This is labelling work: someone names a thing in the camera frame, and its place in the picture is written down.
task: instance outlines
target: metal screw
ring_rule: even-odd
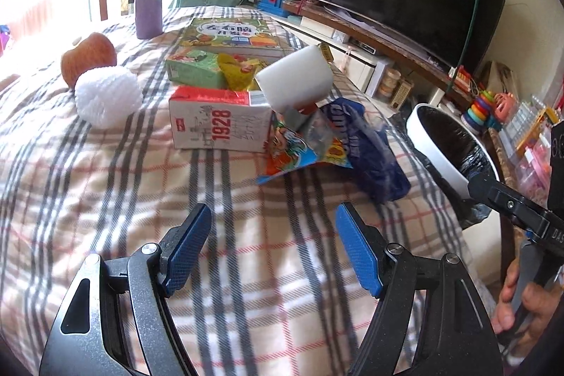
[[[98,263],[99,260],[100,260],[100,255],[90,254],[90,255],[88,255],[88,257],[86,257],[86,260],[84,260],[84,262],[88,266],[92,266],[92,265],[95,265],[96,263]]]
[[[157,251],[158,248],[159,248],[159,246],[157,246],[154,242],[150,242],[149,244],[145,244],[141,248],[141,251],[145,255],[150,255],[150,254],[154,254]]]
[[[460,263],[460,257],[456,254],[447,254],[447,262],[451,265],[458,265],[458,263]]]
[[[392,255],[401,255],[403,253],[403,247],[401,244],[388,244],[388,247],[386,249]]]

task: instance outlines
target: blue plastic bag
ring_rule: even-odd
[[[356,184],[371,200],[382,204],[409,193],[410,181],[390,150],[383,123],[374,129],[364,119],[364,106],[345,98],[321,110],[339,131]]]

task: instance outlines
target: white fluffy ball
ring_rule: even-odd
[[[82,74],[74,95],[78,116],[100,129],[123,123],[143,102],[137,77],[123,66],[100,67]]]

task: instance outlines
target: bed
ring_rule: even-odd
[[[214,224],[187,285],[168,304],[201,375],[346,373],[376,303],[357,282],[335,233],[335,209],[343,201],[352,201],[389,241],[424,257],[456,252],[475,276],[449,202],[391,126],[390,146],[411,191],[378,206],[333,167],[258,186],[258,154],[174,149],[168,117],[174,85],[164,58],[178,47],[179,29],[194,17],[258,16],[238,8],[173,9],[165,13],[165,33],[145,41],[135,38],[133,17],[102,23],[118,63],[137,75],[145,98],[141,111],[108,131],[78,118],[57,62],[4,81],[0,332],[32,374],[84,258],[130,255],[160,240],[198,202],[212,208]],[[303,46],[269,21],[288,52]],[[369,121],[382,117],[336,73],[331,97],[340,96],[365,105]],[[423,294],[414,299],[400,368],[413,357],[423,301]],[[126,333],[143,370],[130,322]]]

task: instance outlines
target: human hand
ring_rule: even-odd
[[[492,327],[495,334],[510,330],[515,323],[515,314],[511,308],[511,300],[515,295],[518,279],[519,261],[515,260],[509,266],[503,289],[501,289],[499,295],[499,302],[492,317]],[[533,318],[523,338],[513,351],[515,357],[527,355],[535,346],[548,326],[548,323],[551,321],[561,295],[562,289],[558,283],[551,291],[546,291],[540,285],[533,282],[525,287],[521,301],[526,310],[533,314]]]

